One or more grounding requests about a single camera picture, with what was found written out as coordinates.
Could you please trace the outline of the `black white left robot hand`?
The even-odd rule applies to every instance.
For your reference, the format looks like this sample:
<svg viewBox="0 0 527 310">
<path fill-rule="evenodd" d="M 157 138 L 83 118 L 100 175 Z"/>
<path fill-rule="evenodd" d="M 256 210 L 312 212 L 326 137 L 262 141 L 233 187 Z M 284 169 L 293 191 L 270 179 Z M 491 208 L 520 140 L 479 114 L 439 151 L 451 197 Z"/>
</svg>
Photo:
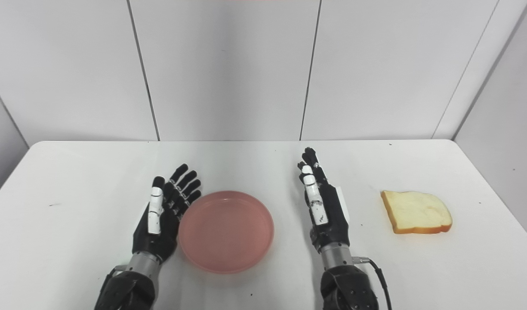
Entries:
<svg viewBox="0 0 527 310">
<path fill-rule="evenodd" d="M 201 196 L 197 172 L 182 164 L 168 179 L 156 176 L 151 196 L 133 233 L 132 254 L 149 253 L 163 263 L 177 247 L 179 224 Z"/>
</svg>

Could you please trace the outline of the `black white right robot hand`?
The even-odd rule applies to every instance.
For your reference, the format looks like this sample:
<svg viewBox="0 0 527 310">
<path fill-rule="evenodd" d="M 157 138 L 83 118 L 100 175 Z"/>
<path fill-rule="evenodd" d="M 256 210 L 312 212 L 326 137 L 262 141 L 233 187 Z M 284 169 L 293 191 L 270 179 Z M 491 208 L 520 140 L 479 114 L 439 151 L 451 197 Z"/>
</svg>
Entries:
<svg viewBox="0 0 527 310">
<path fill-rule="evenodd" d="M 350 245 L 348 221 L 338 190 L 332 186 L 317 159 L 316 151 L 305 148 L 302 161 L 297 164 L 299 180 L 303 184 L 304 199 L 310 212 L 310 239 L 319 253 L 330 244 Z"/>
</svg>

